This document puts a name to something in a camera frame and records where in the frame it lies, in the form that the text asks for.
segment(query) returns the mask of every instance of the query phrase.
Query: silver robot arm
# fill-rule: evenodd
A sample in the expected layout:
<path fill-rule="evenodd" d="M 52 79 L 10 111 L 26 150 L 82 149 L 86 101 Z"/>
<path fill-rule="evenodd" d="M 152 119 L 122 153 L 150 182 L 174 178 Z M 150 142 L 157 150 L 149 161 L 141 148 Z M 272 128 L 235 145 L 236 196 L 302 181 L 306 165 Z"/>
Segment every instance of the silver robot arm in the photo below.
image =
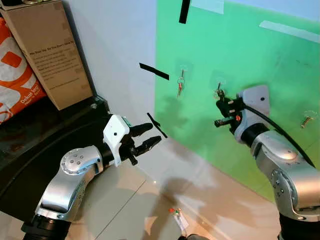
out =
<path fill-rule="evenodd" d="M 273 187 L 280 215 L 279 239 L 320 239 L 320 172 L 307 162 L 308 156 L 297 150 L 282 134 L 267 128 L 269 91 L 265 85 L 251 87 L 226 98 L 219 90 L 216 105 L 225 117 L 214 121 L 216 127 L 230 125 L 230 132 L 241 144 L 247 144 L 256 164 Z"/>
<path fill-rule="evenodd" d="M 135 147 L 137 137 L 153 127 L 152 123 L 131 126 L 128 120 L 112 115 L 103 130 L 103 142 L 68 151 L 61 159 L 57 174 L 46 187 L 31 223 L 25 222 L 22 231 L 25 240 L 63 240 L 75 219 L 88 183 L 112 164 L 118 167 L 129 159 L 151 150 L 160 136 L 154 136 Z"/>

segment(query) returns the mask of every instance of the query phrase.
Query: green backdrop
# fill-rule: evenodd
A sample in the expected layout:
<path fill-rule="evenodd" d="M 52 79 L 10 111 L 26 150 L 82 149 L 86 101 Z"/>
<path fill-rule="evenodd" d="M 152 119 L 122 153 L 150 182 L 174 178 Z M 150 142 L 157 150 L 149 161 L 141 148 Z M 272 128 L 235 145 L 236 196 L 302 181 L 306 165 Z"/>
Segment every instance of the green backdrop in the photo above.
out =
<path fill-rule="evenodd" d="M 187 23 L 179 23 L 181 1 L 157 1 L 156 68 L 170 81 L 156 78 L 155 111 L 169 136 L 215 167 L 273 200 L 267 178 L 250 150 L 228 128 L 215 128 L 222 116 L 214 98 L 217 82 L 230 97 L 250 86 L 266 84 L 270 117 L 308 150 L 320 167 L 319 120 L 301 129 L 305 111 L 319 112 L 320 45 L 259 27 L 271 21 L 319 34 L 318 22 L 225 2 L 224 14 L 190 6 Z M 185 73 L 177 97 L 177 80 Z"/>

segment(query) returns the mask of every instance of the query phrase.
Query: orange bag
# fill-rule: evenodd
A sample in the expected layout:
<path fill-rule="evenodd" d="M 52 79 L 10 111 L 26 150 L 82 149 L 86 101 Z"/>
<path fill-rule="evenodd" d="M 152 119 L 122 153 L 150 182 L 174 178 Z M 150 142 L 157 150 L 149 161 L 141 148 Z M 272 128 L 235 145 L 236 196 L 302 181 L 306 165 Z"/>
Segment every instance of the orange bag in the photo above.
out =
<path fill-rule="evenodd" d="M 45 95 L 5 20 L 0 17 L 0 124 Z"/>

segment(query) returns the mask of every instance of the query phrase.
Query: black tape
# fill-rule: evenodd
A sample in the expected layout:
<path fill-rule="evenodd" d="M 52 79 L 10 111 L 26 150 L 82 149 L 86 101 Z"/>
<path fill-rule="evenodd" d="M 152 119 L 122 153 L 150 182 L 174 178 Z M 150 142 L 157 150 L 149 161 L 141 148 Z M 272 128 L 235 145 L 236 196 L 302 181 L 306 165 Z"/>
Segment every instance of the black tape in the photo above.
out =
<path fill-rule="evenodd" d="M 179 23 L 186 24 L 191 0 L 182 0 Z"/>
<path fill-rule="evenodd" d="M 144 70 L 147 70 L 147 71 L 149 71 L 149 72 L 152 72 L 152 73 L 154 73 L 155 75 L 157 75 L 157 76 L 159 76 L 159 77 L 162 77 L 162 78 L 164 78 L 164 79 L 169 80 L 169 74 L 166 74 L 166 73 L 163 72 L 163 71 L 159 71 L 159 70 L 155 69 L 154 67 L 145 65 L 145 64 L 143 64 L 143 63 L 141 63 L 141 62 L 140 62 L 139 64 L 140 64 L 140 68 L 142 68 L 142 69 L 144 69 Z"/>
<path fill-rule="evenodd" d="M 160 129 L 160 123 L 158 123 L 156 120 L 154 120 L 154 118 L 150 115 L 150 113 L 146 113 L 148 115 L 148 117 L 150 118 L 151 122 L 153 123 L 153 125 L 155 126 L 156 129 L 159 130 L 159 132 L 167 139 L 168 136 L 167 134 L 165 134 L 161 129 Z"/>

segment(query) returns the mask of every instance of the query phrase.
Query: cardboard box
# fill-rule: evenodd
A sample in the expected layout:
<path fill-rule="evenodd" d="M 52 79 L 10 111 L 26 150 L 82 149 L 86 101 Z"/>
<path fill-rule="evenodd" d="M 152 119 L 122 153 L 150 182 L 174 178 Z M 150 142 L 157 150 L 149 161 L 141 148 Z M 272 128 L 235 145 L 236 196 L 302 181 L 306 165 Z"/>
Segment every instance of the cardboard box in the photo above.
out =
<path fill-rule="evenodd" d="M 91 97 L 62 2 L 5 9 L 0 9 L 3 18 L 54 105 L 61 110 Z"/>

